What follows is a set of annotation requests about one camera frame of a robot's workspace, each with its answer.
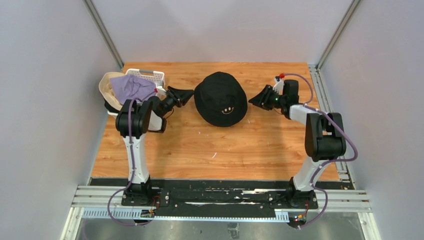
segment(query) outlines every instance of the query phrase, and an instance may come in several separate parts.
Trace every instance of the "hat brim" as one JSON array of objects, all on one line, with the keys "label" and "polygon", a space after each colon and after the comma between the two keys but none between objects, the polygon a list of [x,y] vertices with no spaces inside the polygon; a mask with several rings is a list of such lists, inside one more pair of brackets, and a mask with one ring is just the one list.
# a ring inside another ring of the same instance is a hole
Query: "hat brim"
[{"label": "hat brim", "polygon": [[244,91],[240,91],[241,104],[235,106],[230,114],[222,114],[216,110],[208,108],[201,97],[202,83],[194,89],[194,104],[201,117],[208,123],[217,127],[230,127],[240,122],[248,111],[248,98]]}]

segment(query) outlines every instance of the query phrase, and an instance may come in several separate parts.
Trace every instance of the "basket handle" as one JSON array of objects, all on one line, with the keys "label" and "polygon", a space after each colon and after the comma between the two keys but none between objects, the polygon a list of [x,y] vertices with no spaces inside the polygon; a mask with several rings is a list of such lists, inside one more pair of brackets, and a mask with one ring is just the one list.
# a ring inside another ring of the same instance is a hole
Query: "basket handle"
[{"label": "basket handle", "polygon": [[145,74],[153,74],[152,70],[143,70],[143,69],[139,69],[138,70],[140,73],[145,73]]}]

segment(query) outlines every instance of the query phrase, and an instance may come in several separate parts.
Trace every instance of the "vertical metal post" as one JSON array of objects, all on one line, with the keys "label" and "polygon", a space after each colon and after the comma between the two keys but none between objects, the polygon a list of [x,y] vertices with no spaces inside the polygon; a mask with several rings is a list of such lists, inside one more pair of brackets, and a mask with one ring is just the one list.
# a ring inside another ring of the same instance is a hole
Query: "vertical metal post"
[{"label": "vertical metal post", "polygon": [[110,53],[112,54],[118,66],[122,69],[124,67],[124,61],[122,61],[122,58],[119,55],[118,50],[111,39],[111,36],[106,30],[106,27],[103,24],[102,19],[100,18],[99,13],[97,12],[96,7],[94,6],[93,1],[83,0],[83,2],[85,6],[87,7],[87,10],[90,13],[91,17],[93,18],[98,30],[100,31],[100,34],[103,36],[103,39],[106,42],[106,45],[109,48]]},{"label": "vertical metal post", "polygon": [[337,41],[339,40],[339,37],[342,35],[343,31],[345,30],[346,26],[348,25],[349,21],[351,20],[352,16],[354,15],[355,11],[357,10],[361,2],[362,0],[353,0],[352,3],[350,4],[349,8],[347,9],[346,13],[343,16],[343,19],[338,25],[337,30],[335,31],[330,42],[325,48],[324,53],[322,53],[321,57],[319,58],[319,62],[316,65],[316,69],[318,71],[321,70],[321,68],[323,67],[330,52],[333,50],[333,47],[336,45]]}]

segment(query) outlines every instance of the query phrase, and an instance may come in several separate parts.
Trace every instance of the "white plastic basket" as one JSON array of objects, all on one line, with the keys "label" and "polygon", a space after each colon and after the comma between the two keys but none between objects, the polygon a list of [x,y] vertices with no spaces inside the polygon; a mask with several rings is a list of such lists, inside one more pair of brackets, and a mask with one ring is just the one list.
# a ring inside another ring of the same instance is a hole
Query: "white plastic basket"
[{"label": "white plastic basket", "polygon": [[[137,69],[137,68],[129,68],[126,73],[126,75],[134,75],[142,79],[146,79],[149,81],[154,82],[156,84],[156,89],[158,90],[156,93],[156,96],[161,96],[165,94],[165,73],[161,71],[152,71],[152,70],[143,70],[143,69]],[[107,111],[107,114],[110,116],[113,116],[116,118],[118,116],[118,113],[113,113],[110,111]]]}]

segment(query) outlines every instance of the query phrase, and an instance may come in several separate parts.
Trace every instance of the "gray floor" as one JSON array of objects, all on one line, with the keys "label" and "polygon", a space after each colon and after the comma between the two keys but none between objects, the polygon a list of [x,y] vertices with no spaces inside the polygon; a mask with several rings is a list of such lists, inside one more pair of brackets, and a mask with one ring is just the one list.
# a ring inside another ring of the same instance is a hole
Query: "gray floor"
[{"label": "gray floor", "polygon": [[[312,219],[316,213],[308,213]],[[121,226],[110,219],[83,219],[78,240],[365,240],[356,213],[325,213],[312,225],[296,230],[286,223],[152,221]]]}]

